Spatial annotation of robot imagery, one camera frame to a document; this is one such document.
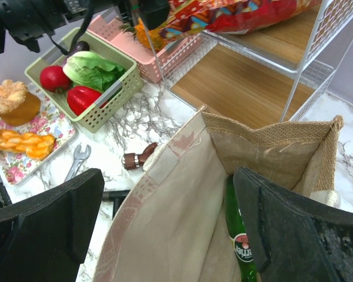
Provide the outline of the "purple eggplant toy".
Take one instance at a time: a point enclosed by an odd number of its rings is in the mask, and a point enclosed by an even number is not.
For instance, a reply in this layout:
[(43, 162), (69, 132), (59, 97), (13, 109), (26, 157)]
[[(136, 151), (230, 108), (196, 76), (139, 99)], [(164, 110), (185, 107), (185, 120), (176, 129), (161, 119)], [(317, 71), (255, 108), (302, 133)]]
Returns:
[(62, 62), (61, 66), (64, 66), (67, 62), (67, 59), (74, 55), (75, 53), (79, 52), (79, 51), (89, 51), (90, 50), (90, 45), (86, 42), (86, 41), (79, 41), (75, 47), (73, 48), (73, 50), (70, 52), (69, 55), (67, 55), (66, 57), (64, 57), (64, 61)]

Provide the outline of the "red bell pepper toy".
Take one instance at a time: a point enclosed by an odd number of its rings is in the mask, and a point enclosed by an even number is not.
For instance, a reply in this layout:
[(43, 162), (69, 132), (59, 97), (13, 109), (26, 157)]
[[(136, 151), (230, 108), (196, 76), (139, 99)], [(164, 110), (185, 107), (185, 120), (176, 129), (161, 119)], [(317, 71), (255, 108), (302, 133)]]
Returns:
[(75, 86), (67, 92), (66, 101), (74, 114), (79, 116), (101, 95), (101, 92), (87, 86)]

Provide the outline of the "brown paper grocery bag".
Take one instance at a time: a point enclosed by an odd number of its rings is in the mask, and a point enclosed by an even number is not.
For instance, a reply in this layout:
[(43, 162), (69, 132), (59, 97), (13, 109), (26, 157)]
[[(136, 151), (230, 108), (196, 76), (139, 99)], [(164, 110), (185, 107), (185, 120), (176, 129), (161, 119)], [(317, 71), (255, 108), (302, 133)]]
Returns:
[(228, 175), (245, 166), (293, 192), (334, 188), (342, 116), (251, 129), (206, 106), (149, 158), (119, 208), (95, 281), (240, 281), (224, 216)]

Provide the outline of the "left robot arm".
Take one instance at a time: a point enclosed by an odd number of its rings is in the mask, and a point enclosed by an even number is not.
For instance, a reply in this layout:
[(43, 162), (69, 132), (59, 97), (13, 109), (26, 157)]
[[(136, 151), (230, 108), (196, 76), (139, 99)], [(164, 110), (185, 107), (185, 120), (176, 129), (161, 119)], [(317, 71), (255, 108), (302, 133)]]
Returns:
[(139, 15), (147, 29), (155, 29), (166, 21), (171, 7), (168, 1), (128, 0), (11, 0), (0, 1), (0, 54), (5, 49), (5, 36), (31, 52), (40, 51), (38, 39), (44, 35), (52, 37), (55, 30), (78, 20), (83, 23), (73, 37), (71, 47), (56, 47), (63, 55), (72, 53), (80, 37), (86, 32), (93, 15), (116, 8), (123, 22), (134, 25), (133, 16)]

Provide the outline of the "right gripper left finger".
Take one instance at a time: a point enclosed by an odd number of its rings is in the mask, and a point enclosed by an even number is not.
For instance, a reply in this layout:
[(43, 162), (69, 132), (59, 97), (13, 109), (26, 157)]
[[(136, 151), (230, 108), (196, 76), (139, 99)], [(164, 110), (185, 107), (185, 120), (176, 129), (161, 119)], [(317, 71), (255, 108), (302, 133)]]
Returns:
[(0, 208), (0, 281), (75, 281), (104, 190), (90, 168), (57, 187)]

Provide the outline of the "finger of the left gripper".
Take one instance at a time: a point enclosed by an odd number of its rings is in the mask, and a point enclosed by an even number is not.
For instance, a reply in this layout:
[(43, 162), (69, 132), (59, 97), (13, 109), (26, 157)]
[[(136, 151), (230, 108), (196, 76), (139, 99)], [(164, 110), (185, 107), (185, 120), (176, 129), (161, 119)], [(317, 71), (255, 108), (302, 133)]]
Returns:
[(169, 15), (168, 0), (139, 1), (139, 16), (148, 30), (153, 30), (164, 23)]

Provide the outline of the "green snack packet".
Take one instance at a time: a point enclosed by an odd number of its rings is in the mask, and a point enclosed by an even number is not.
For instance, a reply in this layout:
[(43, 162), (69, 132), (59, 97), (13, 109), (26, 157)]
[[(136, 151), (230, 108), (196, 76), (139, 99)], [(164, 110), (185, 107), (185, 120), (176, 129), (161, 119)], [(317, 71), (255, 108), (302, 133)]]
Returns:
[(241, 272), (241, 281), (258, 281), (248, 236), (235, 195), (233, 177), (233, 175), (228, 176), (225, 188), (224, 205), (227, 230)]

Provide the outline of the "red tomato toy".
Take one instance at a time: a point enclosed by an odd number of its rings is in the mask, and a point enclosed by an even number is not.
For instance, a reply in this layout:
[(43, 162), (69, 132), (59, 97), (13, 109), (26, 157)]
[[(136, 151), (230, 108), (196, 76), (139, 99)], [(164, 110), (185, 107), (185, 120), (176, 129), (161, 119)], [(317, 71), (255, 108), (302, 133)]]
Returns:
[(41, 86), (49, 92), (61, 93), (68, 90), (72, 82), (64, 74), (62, 67), (52, 65), (44, 68), (39, 76)]

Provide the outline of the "green lettuce toy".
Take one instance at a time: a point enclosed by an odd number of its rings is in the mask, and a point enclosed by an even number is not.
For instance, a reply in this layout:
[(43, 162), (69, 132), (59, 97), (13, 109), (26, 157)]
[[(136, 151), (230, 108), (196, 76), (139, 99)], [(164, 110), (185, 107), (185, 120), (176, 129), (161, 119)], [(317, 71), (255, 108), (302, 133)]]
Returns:
[(79, 51), (70, 56), (62, 67), (75, 86), (87, 86), (104, 93), (126, 71), (93, 51)]

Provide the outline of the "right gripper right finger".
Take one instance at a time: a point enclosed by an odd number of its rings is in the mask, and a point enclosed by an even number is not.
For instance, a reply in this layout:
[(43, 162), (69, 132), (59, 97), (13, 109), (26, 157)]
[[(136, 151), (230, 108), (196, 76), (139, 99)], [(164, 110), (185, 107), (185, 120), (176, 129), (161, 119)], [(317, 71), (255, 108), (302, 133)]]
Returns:
[(234, 187), (262, 281), (353, 281), (353, 213), (247, 167), (236, 169)]

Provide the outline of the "red snack packet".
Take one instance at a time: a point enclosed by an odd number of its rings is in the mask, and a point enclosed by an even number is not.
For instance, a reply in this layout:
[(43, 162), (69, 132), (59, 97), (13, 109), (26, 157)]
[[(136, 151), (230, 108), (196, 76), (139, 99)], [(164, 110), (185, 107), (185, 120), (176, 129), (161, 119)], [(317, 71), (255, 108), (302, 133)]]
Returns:
[(204, 30), (246, 34), (290, 19), (321, 1), (170, 1), (171, 12), (159, 27), (169, 41)]

